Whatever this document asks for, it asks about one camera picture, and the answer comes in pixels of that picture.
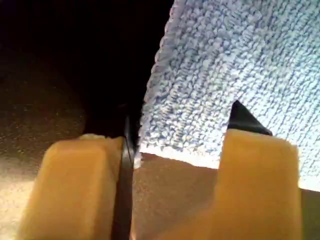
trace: orange plastic piece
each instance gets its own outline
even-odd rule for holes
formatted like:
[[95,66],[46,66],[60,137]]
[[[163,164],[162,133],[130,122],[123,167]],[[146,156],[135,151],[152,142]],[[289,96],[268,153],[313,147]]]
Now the orange plastic piece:
[[17,239],[110,239],[122,141],[77,139],[52,145]]

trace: microfiber towel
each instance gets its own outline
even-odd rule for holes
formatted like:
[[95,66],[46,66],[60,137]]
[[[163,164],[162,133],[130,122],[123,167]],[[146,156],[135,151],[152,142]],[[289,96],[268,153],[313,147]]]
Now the microfiber towel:
[[319,191],[319,82],[320,1],[175,0],[147,85],[140,151],[218,168],[239,100],[298,146],[300,186]]

